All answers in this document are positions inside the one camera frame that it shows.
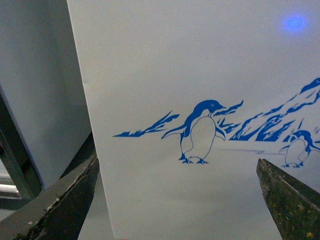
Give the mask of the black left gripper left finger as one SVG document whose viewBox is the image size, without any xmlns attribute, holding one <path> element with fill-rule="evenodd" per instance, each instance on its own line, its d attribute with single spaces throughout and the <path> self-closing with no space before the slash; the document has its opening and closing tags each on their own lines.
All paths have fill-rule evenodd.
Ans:
<svg viewBox="0 0 320 240">
<path fill-rule="evenodd" d="M 100 165 L 91 156 L 0 222 L 2 240 L 76 240 L 90 209 Z"/>
</svg>

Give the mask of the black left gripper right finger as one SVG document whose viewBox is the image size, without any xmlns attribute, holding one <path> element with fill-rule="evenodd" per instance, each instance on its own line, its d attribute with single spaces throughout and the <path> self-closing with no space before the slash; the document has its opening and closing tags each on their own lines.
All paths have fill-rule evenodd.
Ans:
<svg viewBox="0 0 320 240">
<path fill-rule="evenodd" d="M 320 238 L 320 193 L 266 159 L 256 174 L 265 204 L 283 240 Z"/>
</svg>

